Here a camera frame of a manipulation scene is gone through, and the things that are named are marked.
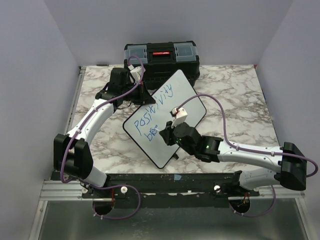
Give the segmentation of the white whiteboard black frame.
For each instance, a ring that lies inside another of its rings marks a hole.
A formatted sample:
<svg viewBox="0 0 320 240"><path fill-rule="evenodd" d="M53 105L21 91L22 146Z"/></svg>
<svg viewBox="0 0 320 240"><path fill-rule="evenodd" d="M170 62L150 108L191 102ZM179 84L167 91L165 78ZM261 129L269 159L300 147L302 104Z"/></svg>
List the white whiteboard black frame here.
<svg viewBox="0 0 320 240"><path fill-rule="evenodd" d="M163 130L174 119L170 111L196 94L182 70L177 70L152 94L155 104L138 107L124 121L124 131L157 168L164 168L179 146L166 145L156 129Z"/></svg>

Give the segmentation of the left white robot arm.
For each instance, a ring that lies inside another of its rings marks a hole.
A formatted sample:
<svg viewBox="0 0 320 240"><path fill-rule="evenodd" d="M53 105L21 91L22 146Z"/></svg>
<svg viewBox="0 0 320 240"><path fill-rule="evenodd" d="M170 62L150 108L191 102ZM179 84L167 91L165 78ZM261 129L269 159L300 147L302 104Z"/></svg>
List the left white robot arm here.
<svg viewBox="0 0 320 240"><path fill-rule="evenodd" d="M90 145L105 121L124 101L138 106L156 102L143 83L144 73L142 66L114 67L109 82L95 95L80 122L68 133L54 138L53 167L59 171L63 183L78 179L93 185L93 191L101 198L110 194L107 174L94 166Z"/></svg>

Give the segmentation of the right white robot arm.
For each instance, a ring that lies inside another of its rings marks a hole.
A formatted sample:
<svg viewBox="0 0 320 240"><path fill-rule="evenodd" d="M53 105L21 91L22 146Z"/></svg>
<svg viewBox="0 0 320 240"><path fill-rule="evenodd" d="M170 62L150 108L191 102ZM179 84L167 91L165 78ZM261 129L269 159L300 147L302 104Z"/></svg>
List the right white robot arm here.
<svg viewBox="0 0 320 240"><path fill-rule="evenodd" d="M230 191L236 196L243 195L247 190L271 185L281 185L294 191L306 189L307 161L291 142L266 148L228 143L220 137L201 135L195 127L185 122L172 127L171 121L159 134L166 145L178 145L202 162L233 162L256 166L256 170L242 171L239 178L230 183Z"/></svg>

